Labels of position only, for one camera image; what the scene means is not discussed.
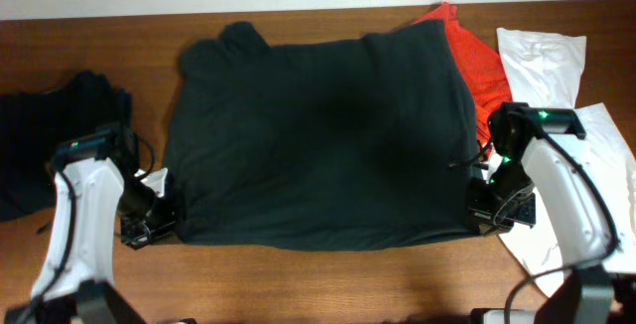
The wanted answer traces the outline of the dark green polo shirt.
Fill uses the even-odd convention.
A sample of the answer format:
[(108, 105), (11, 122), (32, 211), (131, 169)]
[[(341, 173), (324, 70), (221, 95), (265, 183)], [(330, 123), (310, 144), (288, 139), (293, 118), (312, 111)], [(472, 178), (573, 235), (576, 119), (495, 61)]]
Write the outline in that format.
[(179, 70), (163, 159), (183, 243), (351, 251), (477, 235), (476, 111), (440, 22), (288, 46), (235, 23)]

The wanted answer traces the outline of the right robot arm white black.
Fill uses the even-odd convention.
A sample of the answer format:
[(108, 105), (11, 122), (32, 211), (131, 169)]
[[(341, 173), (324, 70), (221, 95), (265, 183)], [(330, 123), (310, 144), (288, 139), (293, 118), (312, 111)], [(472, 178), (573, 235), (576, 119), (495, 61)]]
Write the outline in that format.
[(502, 161), (467, 191), (468, 216), (481, 235), (536, 223), (541, 199), (553, 226), (564, 283), (537, 311), (516, 310), (520, 281), (501, 309), (476, 308), (473, 323), (632, 323), (635, 320), (635, 239), (585, 158), (586, 132), (575, 112), (505, 102), (488, 118)]

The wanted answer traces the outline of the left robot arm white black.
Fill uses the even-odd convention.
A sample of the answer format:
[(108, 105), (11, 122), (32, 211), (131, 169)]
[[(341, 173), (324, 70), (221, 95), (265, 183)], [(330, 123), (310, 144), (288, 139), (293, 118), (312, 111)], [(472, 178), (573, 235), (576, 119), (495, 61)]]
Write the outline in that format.
[(113, 244), (140, 249), (176, 225), (166, 169), (139, 168), (140, 138), (113, 123), (64, 142), (52, 159), (57, 203), (46, 259), (8, 323), (140, 323), (113, 277)]

